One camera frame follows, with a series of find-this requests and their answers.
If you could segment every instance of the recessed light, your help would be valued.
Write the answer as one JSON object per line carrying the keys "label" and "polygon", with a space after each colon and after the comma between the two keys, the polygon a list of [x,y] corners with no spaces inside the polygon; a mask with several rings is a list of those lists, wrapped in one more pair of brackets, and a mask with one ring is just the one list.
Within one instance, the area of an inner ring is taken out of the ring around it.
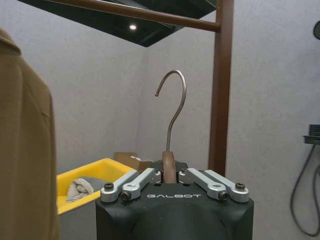
{"label": "recessed light", "polygon": [[135,24],[130,24],[129,28],[134,31],[137,29],[137,26]]}

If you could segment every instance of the brown metal pole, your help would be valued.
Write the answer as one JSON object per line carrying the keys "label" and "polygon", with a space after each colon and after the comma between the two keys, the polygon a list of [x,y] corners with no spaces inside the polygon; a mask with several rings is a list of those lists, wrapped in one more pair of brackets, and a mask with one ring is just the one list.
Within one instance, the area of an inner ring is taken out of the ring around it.
{"label": "brown metal pole", "polygon": [[65,4],[69,6],[90,9],[104,13],[116,14],[137,19],[144,19],[153,22],[162,22],[167,24],[181,25],[194,29],[202,29],[212,32],[218,32],[220,25],[216,22],[204,21],[185,16],[179,16],[159,11],[142,9],[132,6],[116,4],[113,2],[101,0],[47,0],[54,3]]}
{"label": "brown metal pole", "polygon": [[227,156],[234,0],[217,0],[216,5],[216,22],[220,24],[221,29],[215,34],[214,43],[208,167],[224,176]]}

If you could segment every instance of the white wall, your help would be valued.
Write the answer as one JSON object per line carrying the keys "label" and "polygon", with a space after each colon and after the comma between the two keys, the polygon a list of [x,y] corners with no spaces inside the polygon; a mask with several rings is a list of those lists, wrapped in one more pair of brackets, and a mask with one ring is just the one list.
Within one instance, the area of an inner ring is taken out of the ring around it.
{"label": "white wall", "polygon": [[[320,41],[313,37],[319,20],[318,0],[235,1],[227,176],[250,189],[257,240],[309,239],[295,226],[289,199],[311,147],[302,136],[309,124],[320,124]],[[316,163],[319,152],[296,203],[311,232]]]}
{"label": "white wall", "polygon": [[58,173],[135,151],[146,48],[16,0],[0,27],[51,90]]}
{"label": "white wall", "polygon": [[[215,12],[204,19],[214,21]],[[170,76],[159,97],[155,92],[165,74],[178,69],[186,78],[187,96],[172,128],[170,150],[190,167],[208,167],[214,38],[212,32],[183,28],[148,48],[136,148],[143,159],[159,160],[166,150],[169,122],[182,95],[180,78]]]}

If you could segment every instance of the black ceiling panel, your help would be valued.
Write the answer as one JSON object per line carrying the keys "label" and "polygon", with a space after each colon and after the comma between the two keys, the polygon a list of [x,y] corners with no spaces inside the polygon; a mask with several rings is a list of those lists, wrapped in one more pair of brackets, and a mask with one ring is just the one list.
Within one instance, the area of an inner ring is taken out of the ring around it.
{"label": "black ceiling panel", "polygon": [[[119,16],[46,0],[19,1],[144,47],[149,47],[181,29],[180,26],[172,24]],[[108,2],[195,19],[200,19],[216,9],[216,0],[109,0]],[[130,30],[130,25],[135,25],[136,29]]]}

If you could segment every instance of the brown coat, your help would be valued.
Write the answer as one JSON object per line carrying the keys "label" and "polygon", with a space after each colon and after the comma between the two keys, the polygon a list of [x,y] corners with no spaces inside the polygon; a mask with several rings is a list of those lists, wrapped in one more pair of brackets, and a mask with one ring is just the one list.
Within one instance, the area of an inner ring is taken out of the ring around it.
{"label": "brown coat", "polygon": [[57,240],[50,92],[0,28],[0,239]]}

